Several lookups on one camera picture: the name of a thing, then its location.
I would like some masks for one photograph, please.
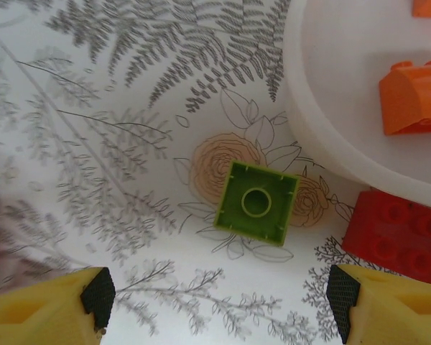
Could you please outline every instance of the white plastic bowl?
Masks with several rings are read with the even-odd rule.
[[[431,19],[412,0],[292,0],[284,33],[289,123],[327,169],[431,206],[431,134],[387,137],[378,82],[431,60]]]

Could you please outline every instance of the peach rose drawing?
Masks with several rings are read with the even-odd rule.
[[[267,165],[260,149],[234,133],[216,135],[196,148],[190,168],[190,183],[205,201],[215,205],[219,203],[232,160]]]
[[[316,182],[307,177],[305,168],[292,210],[291,225],[309,227],[315,225],[329,208],[329,187],[323,178]]]

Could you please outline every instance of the white paper surface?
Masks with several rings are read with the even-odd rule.
[[[341,344],[326,273],[362,264],[364,187],[290,134],[288,5],[0,0],[0,292],[107,266],[104,345]],[[211,226],[232,158],[303,176],[283,248]]]

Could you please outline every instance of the red lego brick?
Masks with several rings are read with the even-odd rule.
[[[377,190],[362,192],[342,247],[431,284],[431,208]]]

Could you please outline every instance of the black rubber pad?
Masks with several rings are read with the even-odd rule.
[[[350,308],[356,306],[360,288],[361,284],[337,265],[333,264],[330,267],[328,288],[325,294],[344,344],[350,336]]]
[[[115,299],[115,286],[107,267],[104,267],[91,280],[80,297],[85,312],[94,313],[95,329],[106,328]]]

